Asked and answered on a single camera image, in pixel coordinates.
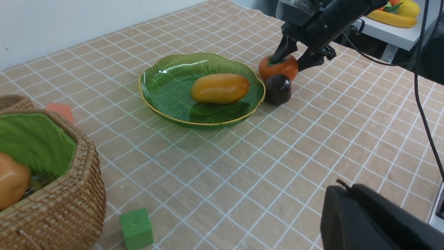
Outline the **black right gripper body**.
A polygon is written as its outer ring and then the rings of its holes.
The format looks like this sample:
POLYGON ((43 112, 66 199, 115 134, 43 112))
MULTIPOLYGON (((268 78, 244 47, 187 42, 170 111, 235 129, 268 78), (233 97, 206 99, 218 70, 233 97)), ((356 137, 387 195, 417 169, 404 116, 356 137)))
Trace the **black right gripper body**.
POLYGON ((357 20, 357 0, 332 0, 303 24, 284 22, 282 34, 289 34, 311 50, 327 47, 357 20))

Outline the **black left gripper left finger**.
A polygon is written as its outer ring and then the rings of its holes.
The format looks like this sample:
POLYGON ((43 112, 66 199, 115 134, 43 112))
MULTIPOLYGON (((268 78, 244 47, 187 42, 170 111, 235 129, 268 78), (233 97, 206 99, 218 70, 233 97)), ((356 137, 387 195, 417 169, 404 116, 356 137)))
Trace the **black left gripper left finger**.
POLYGON ((394 250, 393 242, 371 212, 362 206, 341 179, 339 185, 326 189, 322 218, 321 238, 325 250, 394 250))

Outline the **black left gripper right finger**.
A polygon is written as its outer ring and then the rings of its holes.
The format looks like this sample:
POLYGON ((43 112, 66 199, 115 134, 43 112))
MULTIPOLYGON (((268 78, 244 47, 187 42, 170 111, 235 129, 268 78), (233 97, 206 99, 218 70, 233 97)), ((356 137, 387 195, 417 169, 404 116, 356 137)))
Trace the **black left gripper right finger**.
POLYGON ((363 184, 350 188, 377 233, 392 250, 442 250, 443 233, 363 184))

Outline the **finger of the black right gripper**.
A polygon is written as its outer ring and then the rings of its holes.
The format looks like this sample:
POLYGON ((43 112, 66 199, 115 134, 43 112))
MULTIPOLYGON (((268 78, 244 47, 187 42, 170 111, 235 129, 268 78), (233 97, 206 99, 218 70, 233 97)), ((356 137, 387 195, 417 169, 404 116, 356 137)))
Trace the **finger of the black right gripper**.
POLYGON ((298 58, 298 71, 317 67, 325 63, 325 58, 327 60, 332 60, 336 57, 336 51, 332 47, 324 47, 321 50, 311 50, 310 48, 298 58))
POLYGON ((271 64, 278 64, 290 54, 298 51, 297 44, 298 39, 293 38, 289 34, 283 34, 276 51, 270 58, 271 64))

